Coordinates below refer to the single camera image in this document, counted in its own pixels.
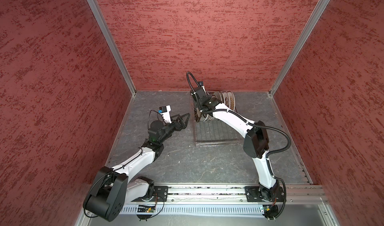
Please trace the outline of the dark striped rim plate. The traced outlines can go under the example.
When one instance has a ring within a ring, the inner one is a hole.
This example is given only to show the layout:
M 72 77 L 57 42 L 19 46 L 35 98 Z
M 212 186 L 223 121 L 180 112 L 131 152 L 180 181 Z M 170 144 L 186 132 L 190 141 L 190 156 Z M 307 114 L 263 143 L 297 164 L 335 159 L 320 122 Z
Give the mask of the dark striped rim plate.
M 202 119 L 202 112 L 199 109 L 199 104 L 196 102 L 194 102 L 194 104 L 195 104 L 195 109 L 194 109 L 195 121 L 199 123 Z

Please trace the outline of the white watermelon pattern plate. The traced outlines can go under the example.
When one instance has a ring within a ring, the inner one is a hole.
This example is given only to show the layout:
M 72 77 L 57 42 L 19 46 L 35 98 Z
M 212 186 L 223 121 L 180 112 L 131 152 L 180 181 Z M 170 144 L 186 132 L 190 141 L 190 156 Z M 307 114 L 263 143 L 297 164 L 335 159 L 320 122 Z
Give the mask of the white watermelon pattern plate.
M 214 120 L 214 117 L 207 113 L 202 113 L 201 117 L 203 122 Z

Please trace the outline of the plain grey white plate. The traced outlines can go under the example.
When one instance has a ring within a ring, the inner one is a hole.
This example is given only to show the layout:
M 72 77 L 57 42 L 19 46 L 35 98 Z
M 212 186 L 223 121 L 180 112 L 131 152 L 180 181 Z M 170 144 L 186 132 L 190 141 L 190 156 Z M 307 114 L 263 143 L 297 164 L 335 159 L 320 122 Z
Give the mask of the plain grey white plate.
M 224 99 L 223 99 L 223 96 L 222 96 L 222 93 L 221 93 L 221 92 L 219 92 L 219 91 L 215 91 L 215 92 L 213 93 L 213 96 L 215 96 L 221 103 L 224 102 Z

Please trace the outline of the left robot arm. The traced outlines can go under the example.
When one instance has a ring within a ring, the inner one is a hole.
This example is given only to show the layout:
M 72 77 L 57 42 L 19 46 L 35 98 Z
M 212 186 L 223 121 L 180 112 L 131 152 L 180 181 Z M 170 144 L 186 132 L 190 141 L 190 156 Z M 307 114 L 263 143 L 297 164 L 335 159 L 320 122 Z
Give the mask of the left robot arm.
M 132 178 L 161 155 L 164 142 L 174 132 L 187 128 L 191 115 L 170 116 L 163 113 L 161 116 L 161 120 L 148 125 L 149 136 L 133 156 L 111 168 L 104 166 L 97 172 L 83 202 L 85 215 L 92 213 L 92 218 L 99 217 L 111 222 L 127 202 L 136 199 L 149 202 L 160 198 L 153 180 L 139 177 L 133 181 Z

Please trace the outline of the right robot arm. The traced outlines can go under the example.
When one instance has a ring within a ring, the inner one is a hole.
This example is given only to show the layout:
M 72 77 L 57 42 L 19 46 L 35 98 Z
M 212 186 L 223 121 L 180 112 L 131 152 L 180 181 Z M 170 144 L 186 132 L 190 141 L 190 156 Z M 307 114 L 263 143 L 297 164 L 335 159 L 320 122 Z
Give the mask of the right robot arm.
M 243 138 L 243 150 L 253 159 L 259 177 L 260 197 L 273 201 L 278 196 L 282 179 L 275 176 L 269 157 L 290 148 L 292 140 L 284 131 L 266 126 L 262 121 L 254 122 L 231 110 L 225 103 L 208 94 L 192 93 L 195 105 L 202 114 L 210 115 L 236 130 Z M 269 151 L 267 130 L 282 134 L 287 139 L 287 145 L 281 149 Z

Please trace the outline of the floral white plate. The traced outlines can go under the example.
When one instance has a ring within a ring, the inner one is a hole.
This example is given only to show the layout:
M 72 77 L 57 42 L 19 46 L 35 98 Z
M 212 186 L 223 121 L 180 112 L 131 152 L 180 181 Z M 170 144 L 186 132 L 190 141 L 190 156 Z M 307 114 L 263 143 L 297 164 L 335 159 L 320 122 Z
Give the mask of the floral white plate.
M 231 99 L 230 99 L 230 97 L 229 97 L 228 92 L 226 92 L 226 91 L 222 91 L 222 95 L 223 95 L 223 102 L 224 102 L 224 104 L 225 104 L 228 108 L 230 108 L 230 106 L 231 106 Z

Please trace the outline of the rightmost floral plate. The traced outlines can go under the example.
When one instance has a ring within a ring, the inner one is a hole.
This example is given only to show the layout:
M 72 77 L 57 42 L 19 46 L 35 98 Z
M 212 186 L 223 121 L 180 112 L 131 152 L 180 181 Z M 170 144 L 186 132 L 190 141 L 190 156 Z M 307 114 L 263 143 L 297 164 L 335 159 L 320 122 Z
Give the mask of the rightmost floral plate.
M 228 95 L 229 95 L 229 98 L 230 98 L 230 108 L 235 111 L 235 108 L 236 108 L 236 100 L 235 100 L 235 96 L 233 94 L 232 91 L 228 91 Z

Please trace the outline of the left circuit board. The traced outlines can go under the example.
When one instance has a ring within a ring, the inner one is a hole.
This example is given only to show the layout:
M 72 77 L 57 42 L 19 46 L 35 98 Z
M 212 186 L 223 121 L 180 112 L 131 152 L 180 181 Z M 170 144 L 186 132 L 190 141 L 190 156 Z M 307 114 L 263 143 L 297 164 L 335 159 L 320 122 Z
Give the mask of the left circuit board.
M 156 211 L 156 206 L 146 206 L 146 205 L 138 205 L 138 213 L 149 213 L 154 214 Z

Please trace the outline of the circuit board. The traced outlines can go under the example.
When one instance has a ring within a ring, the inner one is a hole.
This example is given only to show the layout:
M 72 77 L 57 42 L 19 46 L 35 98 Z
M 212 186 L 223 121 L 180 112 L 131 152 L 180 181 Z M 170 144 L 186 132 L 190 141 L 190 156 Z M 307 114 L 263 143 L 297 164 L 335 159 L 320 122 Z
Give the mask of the circuit board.
M 156 206 L 146 206 L 146 205 L 138 205 L 138 213 L 149 213 L 154 214 L 156 211 Z
M 276 218 L 279 214 L 278 205 L 265 206 L 264 207 L 264 216 L 265 218 Z

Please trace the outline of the right circuit board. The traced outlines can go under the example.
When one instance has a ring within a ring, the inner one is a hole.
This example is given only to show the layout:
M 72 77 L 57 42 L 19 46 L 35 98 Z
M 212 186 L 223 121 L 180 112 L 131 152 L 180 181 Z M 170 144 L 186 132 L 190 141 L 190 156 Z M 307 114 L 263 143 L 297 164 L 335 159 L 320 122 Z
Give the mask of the right circuit board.
M 265 218 L 276 218 L 279 214 L 278 205 L 265 206 L 264 207 L 264 216 Z

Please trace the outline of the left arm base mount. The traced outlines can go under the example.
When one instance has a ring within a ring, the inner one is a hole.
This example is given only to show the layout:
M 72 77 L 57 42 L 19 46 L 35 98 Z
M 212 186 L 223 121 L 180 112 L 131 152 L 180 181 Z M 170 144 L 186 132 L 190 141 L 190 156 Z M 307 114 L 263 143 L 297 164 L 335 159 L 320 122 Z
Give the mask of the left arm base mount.
M 149 186 L 149 189 L 144 197 L 143 202 L 156 202 L 159 199 L 167 200 L 168 197 L 168 186 Z

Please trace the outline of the right aluminium corner post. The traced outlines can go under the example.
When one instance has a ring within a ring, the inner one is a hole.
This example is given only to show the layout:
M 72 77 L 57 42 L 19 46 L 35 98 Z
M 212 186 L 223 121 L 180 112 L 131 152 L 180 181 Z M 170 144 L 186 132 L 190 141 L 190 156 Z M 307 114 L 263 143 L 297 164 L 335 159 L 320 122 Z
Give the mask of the right aluminium corner post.
M 329 2 L 331 0 L 318 0 L 314 10 L 312 11 L 307 23 L 305 24 L 296 44 L 294 45 L 290 55 L 288 56 L 286 62 L 283 65 L 282 70 L 280 71 L 277 79 L 275 80 L 274 84 L 272 85 L 269 95 L 273 98 L 276 94 L 277 90 L 279 89 L 281 83 L 283 82 L 285 76 L 289 72 L 290 68 L 292 67 L 293 63 L 295 62 L 297 56 L 299 55 L 300 51 L 302 50 L 303 46 L 305 45 L 307 39 L 311 35 L 313 29 L 315 28 L 316 24 L 318 23 L 319 19 L 321 18 L 322 14 L 324 13 L 326 7 L 328 6 Z

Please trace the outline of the aluminium corner post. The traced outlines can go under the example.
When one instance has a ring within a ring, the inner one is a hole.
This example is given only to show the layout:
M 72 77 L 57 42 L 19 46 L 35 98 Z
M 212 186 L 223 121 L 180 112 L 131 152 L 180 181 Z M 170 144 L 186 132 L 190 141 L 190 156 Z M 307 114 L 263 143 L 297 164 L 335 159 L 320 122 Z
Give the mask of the aluminium corner post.
M 117 65 L 120 69 L 120 72 L 121 72 L 128 88 L 129 88 L 131 94 L 133 96 L 136 96 L 137 90 L 134 86 L 133 80 L 132 80 L 132 78 L 131 78 L 128 70 L 127 70 L 127 67 L 126 67 L 124 60 L 120 54 L 120 51 L 116 45 L 116 42 L 112 36 L 112 33 L 111 33 L 111 31 L 107 25 L 107 22 L 106 22 L 103 14 L 102 14 L 102 11 L 99 7 L 97 0 L 86 0 L 86 1 L 87 1 L 96 21 L 98 23 L 98 26 L 99 26 L 106 42 L 107 42 L 107 45 L 108 45 L 108 47 L 109 47 L 109 49 L 110 49 L 110 51 L 111 51 L 111 53 L 115 59 L 115 62 L 117 63 Z
M 275 80 L 274 84 L 272 85 L 269 95 L 273 98 L 276 94 L 277 90 L 279 89 L 281 83 L 283 82 L 285 76 L 289 72 L 290 68 L 292 67 L 293 63 L 295 62 L 297 56 L 299 55 L 300 51 L 302 50 L 303 46 L 305 45 L 307 39 L 311 35 L 313 29 L 315 28 L 316 24 L 318 23 L 319 19 L 321 18 L 322 14 L 324 13 L 326 7 L 328 6 L 329 2 L 331 0 L 318 0 L 314 10 L 312 11 L 307 23 L 305 24 L 296 44 L 294 45 L 290 55 L 288 56 L 286 62 L 283 65 L 282 70 L 280 71 L 277 79 Z

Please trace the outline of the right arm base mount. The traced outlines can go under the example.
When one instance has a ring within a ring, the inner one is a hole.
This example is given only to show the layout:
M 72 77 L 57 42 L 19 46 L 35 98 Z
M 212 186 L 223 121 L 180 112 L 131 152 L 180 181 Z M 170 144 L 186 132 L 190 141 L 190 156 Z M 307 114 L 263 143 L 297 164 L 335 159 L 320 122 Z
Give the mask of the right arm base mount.
M 284 189 L 280 186 L 270 189 L 264 186 L 246 186 L 245 195 L 248 202 L 283 202 L 285 199 Z

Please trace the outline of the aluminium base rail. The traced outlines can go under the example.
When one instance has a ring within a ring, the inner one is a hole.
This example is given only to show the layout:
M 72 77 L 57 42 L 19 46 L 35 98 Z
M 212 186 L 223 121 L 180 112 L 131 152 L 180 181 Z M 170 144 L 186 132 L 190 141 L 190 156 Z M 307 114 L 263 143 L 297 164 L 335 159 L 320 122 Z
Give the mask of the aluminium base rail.
M 225 184 L 170 184 L 168 204 L 264 204 L 272 202 L 248 202 L 244 185 Z M 286 185 L 284 189 L 287 204 L 319 205 L 329 200 L 320 185 Z

